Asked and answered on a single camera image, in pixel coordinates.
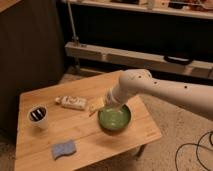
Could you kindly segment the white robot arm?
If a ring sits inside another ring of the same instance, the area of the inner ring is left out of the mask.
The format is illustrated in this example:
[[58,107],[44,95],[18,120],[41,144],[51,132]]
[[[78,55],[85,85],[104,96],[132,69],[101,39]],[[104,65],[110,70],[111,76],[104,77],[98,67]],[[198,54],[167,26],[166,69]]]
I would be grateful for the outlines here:
[[118,108],[137,94],[149,94],[213,121],[213,86],[154,78],[146,69],[123,71],[116,85],[89,107],[91,114],[104,107]]

